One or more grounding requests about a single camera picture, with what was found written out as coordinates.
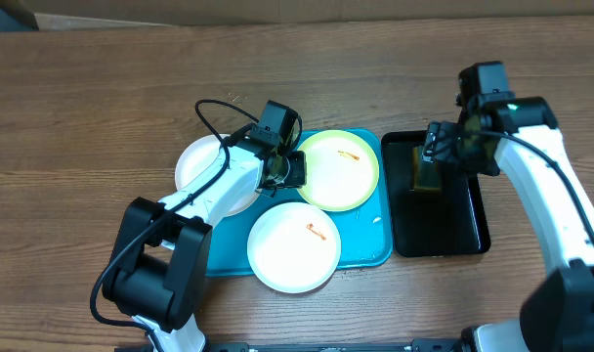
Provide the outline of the green yellow sponge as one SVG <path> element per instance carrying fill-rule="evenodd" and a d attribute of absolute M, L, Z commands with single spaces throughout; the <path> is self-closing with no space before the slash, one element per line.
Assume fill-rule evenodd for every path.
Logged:
<path fill-rule="evenodd" d="M 424 154 L 422 146 L 413 149 L 412 189 L 415 192 L 439 192 L 442 188 L 438 164 Z"/>

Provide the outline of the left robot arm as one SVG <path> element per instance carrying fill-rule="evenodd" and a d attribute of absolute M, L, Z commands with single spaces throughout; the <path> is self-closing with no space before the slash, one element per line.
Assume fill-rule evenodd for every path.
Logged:
<path fill-rule="evenodd" d="M 126 208 L 108 264 L 90 295 L 102 324 L 143 330 L 151 351 L 206 351 L 194 312 L 214 228 L 257 190 L 298 188 L 300 128 L 250 123 L 220 138 L 213 162 L 180 191 Z"/>

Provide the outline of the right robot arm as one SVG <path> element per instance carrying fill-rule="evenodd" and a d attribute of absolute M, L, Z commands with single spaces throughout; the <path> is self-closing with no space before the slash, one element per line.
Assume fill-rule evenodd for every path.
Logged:
<path fill-rule="evenodd" d="M 457 122 L 432 122 L 413 157 L 414 190 L 445 172 L 506 174 L 542 250 L 547 277 L 516 319 L 465 329 L 458 351 L 594 351 L 594 206 L 569 161 L 554 112 L 519 98 L 501 62 L 458 74 Z"/>

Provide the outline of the lime green plate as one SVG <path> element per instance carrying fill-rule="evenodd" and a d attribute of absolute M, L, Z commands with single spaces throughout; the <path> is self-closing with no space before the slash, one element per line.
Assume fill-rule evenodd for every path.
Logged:
<path fill-rule="evenodd" d="M 325 130 L 298 147 L 306 161 L 306 184 L 298 190 L 309 204 L 342 212 L 366 202 L 379 182 L 379 161 L 365 139 L 346 130 Z"/>

